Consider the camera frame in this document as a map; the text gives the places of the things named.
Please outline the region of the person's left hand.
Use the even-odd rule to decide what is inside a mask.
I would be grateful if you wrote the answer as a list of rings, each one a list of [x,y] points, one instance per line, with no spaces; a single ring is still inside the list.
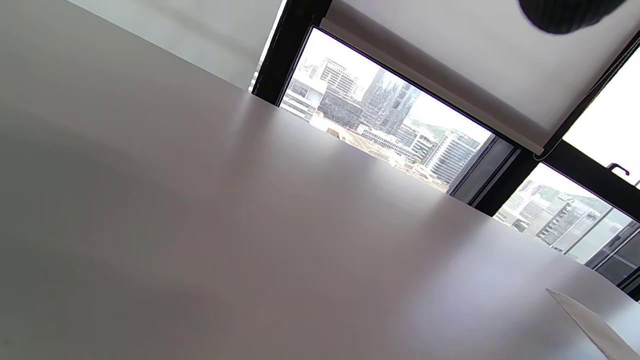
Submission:
[[[538,30],[566,35],[598,24],[625,3],[625,0],[519,0],[518,5]]]

